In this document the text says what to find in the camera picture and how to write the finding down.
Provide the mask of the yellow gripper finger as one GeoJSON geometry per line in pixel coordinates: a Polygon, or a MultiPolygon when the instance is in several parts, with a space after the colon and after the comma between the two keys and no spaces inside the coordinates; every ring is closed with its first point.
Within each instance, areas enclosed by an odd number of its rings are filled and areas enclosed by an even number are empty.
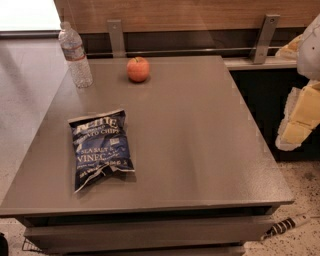
{"type": "Polygon", "coordinates": [[[288,94],[276,147],[282,151],[300,147],[319,124],[320,82],[310,80],[302,89],[293,87],[288,94]]]}
{"type": "Polygon", "coordinates": [[[299,35],[292,39],[288,44],[281,47],[275,54],[277,58],[289,59],[289,60],[296,60],[297,59],[297,52],[298,46],[301,41],[302,36],[299,35]]]}

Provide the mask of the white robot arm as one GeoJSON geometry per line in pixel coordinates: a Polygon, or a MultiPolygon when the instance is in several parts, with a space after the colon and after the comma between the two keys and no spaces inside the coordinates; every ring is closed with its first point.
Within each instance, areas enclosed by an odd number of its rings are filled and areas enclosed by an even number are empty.
{"type": "Polygon", "coordinates": [[[275,145],[282,151],[300,147],[320,124],[320,14],[304,32],[280,48],[276,57],[296,60],[297,72],[309,82],[293,87],[284,107],[275,145]]]}

